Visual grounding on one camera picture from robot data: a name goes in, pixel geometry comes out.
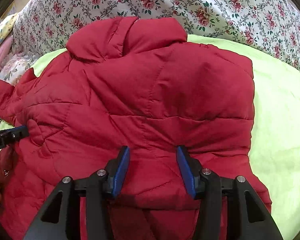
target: black gripper frame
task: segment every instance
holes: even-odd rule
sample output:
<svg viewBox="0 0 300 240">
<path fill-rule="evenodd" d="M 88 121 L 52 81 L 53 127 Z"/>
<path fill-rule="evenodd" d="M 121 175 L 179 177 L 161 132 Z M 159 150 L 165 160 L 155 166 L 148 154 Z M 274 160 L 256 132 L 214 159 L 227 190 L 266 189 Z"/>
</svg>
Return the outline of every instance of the black gripper frame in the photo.
<svg viewBox="0 0 300 240">
<path fill-rule="evenodd" d="M 80 197 L 86 197 L 88 240 L 113 240 L 107 198 L 121 191 L 130 162 L 123 146 L 116 159 L 88 178 L 64 177 L 43 203 L 24 240 L 80 240 Z"/>
<path fill-rule="evenodd" d="M 243 176 L 219 177 L 177 147 L 177 162 L 187 192 L 201 199 L 193 240 L 219 240 L 222 197 L 227 197 L 227 240 L 283 240 L 262 200 Z"/>
<path fill-rule="evenodd" d="M 0 131 L 0 149 L 5 148 L 8 144 L 20 141 L 22 138 L 28 137 L 29 131 L 26 126 L 20 126 Z"/>
</svg>

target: silver bolt head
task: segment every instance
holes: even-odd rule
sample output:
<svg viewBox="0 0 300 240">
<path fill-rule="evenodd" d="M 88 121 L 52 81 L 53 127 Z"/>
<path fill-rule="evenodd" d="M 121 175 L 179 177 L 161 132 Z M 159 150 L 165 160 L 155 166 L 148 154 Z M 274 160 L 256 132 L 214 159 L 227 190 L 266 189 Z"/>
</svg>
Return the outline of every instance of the silver bolt head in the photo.
<svg viewBox="0 0 300 240">
<path fill-rule="evenodd" d="M 202 173 L 205 174 L 205 175 L 209 175 L 209 174 L 211 174 L 211 170 L 208 169 L 208 168 L 203 168 Z"/>
<path fill-rule="evenodd" d="M 62 179 L 62 182 L 63 183 L 69 183 L 71 181 L 71 178 L 70 177 L 64 177 L 63 179 Z"/>
<path fill-rule="evenodd" d="M 237 180 L 238 180 L 239 182 L 245 182 L 245 181 L 246 181 L 246 178 L 243 177 L 243 176 L 238 176 L 238 177 L 237 177 Z"/>
<path fill-rule="evenodd" d="M 98 176 L 104 176 L 107 172 L 106 170 L 98 170 L 96 173 L 98 174 Z"/>
</svg>

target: pink rose pattern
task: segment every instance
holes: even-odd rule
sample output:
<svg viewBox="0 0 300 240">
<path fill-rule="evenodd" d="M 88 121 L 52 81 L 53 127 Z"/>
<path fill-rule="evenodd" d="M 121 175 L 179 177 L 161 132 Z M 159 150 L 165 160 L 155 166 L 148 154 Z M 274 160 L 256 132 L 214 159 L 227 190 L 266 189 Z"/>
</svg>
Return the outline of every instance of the pink rose pattern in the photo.
<svg viewBox="0 0 300 240">
<path fill-rule="evenodd" d="M 64 48 L 86 24 L 116 16 L 173 17 L 189 34 L 252 46 L 300 70 L 300 13 L 285 0 L 31 0 L 13 28 L 13 51 Z"/>
</svg>

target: blue gripper pad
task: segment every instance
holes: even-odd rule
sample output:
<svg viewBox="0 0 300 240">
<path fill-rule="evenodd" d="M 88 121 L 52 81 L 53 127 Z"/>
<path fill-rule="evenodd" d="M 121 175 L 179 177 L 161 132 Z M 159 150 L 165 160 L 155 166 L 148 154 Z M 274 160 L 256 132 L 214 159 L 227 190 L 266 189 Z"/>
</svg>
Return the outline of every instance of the blue gripper pad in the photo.
<svg viewBox="0 0 300 240">
<path fill-rule="evenodd" d="M 112 196 L 114 198 L 117 197 L 121 192 L 126 171 L 128 170 L 128 166 L 130 163 L 130 149 L 128 146 L 122 147 L 117 160 L 118 160 L 118 167 L 117 167 L 117 172 L 115 173 L 113 178 L 113 189 L 112 189 Z"/>
<path fill-rule="evenodd" d="M 177 162 L 181 171 L 183 182 L 186 186 L 186 190 L 192 198 L 195 198 L 196 191 L 194 186 L 194 176 L 191 172 L 189 163 L 186 160 L 181 146 L 177 147 Z"/>
</svg>

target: red puffer jacket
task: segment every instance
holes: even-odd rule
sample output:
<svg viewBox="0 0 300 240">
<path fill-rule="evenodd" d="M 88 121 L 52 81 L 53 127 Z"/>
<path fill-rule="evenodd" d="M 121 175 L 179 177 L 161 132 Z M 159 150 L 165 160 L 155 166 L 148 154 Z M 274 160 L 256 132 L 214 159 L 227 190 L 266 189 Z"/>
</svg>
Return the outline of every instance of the red puffer jacket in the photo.
<svg viewBox="0 0 300 240">
<path fill-rule="evenodd" d="M 131 162 L 110 207 L 116 239 L 191 237 L 199 202 L 185 191 L 176 145 L 220 176 L 245 176 L 270 208 L 248 158 L 251 61 L 186 41 L 172 18 L 93 22 L 71 36 L 68 51 L 40 77 L 29 69 L 16 87 L 0 81 L 0 117 L 30 132 L 13 146 L 0 215 L 13 239 L 22 239 L 62 177 L 89 176 L 122 145 L 130 147 Z M 0 154 L 1 170 L 7 153 Z"/>
</svg>

